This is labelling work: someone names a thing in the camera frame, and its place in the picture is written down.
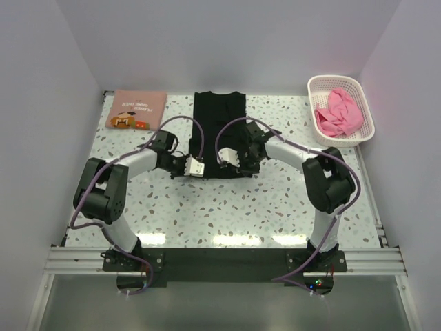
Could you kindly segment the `black t shirt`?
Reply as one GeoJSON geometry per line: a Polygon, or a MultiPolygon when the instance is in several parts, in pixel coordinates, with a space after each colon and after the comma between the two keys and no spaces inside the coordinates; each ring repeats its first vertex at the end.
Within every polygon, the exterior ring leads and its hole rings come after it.
{"type": "Polygon", "coordinates": [[[251,174],[239,174],[234,169],[222,168],[217,162],[215,140],[221,129],[230,121],[246,116],[246,95],[239,92],[215,94],[197,92],[194,94],[193,118],[197,120],[204,132],[200,134],[197,125],[192,127],[189,139],[189,153],[198,155],[201,144],[204,145],[202,161],[205,164],[205,179],[238,179],[250,178],[251,174]]]}

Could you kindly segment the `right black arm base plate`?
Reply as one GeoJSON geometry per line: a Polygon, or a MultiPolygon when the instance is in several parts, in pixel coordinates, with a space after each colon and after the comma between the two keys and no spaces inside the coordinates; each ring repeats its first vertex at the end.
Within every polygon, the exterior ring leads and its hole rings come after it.
{"type": "MultiPolygon", "coordinates": [[[[306,248],[288,250],[285,258],[287,270],[293,272],[297,270],[310,256],[312,251],[306,248]]],[[[319,252],[305,267],[299,272],[346,272],[348,271],[345,254],[343,251],[334,250],[331,252],[319,252]]]]}

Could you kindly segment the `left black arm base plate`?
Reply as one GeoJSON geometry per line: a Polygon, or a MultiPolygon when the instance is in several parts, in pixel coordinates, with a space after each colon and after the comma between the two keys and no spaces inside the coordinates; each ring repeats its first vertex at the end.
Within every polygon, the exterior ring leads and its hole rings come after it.
{"type": "MultiPolygon", "coordinates": [[[[129,258],[116,250],[106,250],[100,253],[103,258],[102,270],[105,272],[140,272],[145,270],[142,263],[136,259],[129,258]]],[[[142,248],[141,259],[150,263],[154,272],[161,272],[165,257],[162,250],[142,248]]]]}

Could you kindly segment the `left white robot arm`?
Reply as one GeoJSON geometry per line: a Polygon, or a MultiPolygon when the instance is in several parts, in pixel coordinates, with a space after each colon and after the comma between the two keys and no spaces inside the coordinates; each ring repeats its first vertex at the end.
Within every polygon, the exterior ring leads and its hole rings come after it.
{"type": "Polygon", "coordinates": [[[87,160],[74,194],[73,230],[98,227],[110,244],[101,254],[105,271],[147,271],[141,240],[133,233],[125,216],[127,184],[144,172],[162,169],[171,178],[184,175],[188,154],[177,152],[178,138],[159,131],[132,152],[106,161],[87,160]]]}

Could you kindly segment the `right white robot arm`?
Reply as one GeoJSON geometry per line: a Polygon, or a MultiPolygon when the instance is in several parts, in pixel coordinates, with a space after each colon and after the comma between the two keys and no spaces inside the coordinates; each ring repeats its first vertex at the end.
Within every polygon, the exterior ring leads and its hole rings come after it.
{"type": "Polygon", "coordinates": [[[251,176],[264,159],[282,161],[304,177],[307,197],[315,208],[313,232],[299,266],[290,273],[324,270],[338,253],[338,225],[342,211],[357,192],[349,166],[336,148],[311,150],[279,139],[275,132],[264,132],[254,121],[245,125],[247,148],[238,153],[238,171],[251,176]]]}

